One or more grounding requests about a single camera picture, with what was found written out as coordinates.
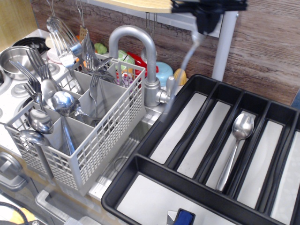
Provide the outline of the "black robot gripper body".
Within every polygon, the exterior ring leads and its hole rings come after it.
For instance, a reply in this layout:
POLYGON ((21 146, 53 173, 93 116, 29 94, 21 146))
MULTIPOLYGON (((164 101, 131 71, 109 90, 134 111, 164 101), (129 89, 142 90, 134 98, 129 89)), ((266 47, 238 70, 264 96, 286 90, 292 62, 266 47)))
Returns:
POLYGON ((172 13, 191 13, 200 34, 210 34, 227 11, 245 11, 246 0, 173 0, 172 13))

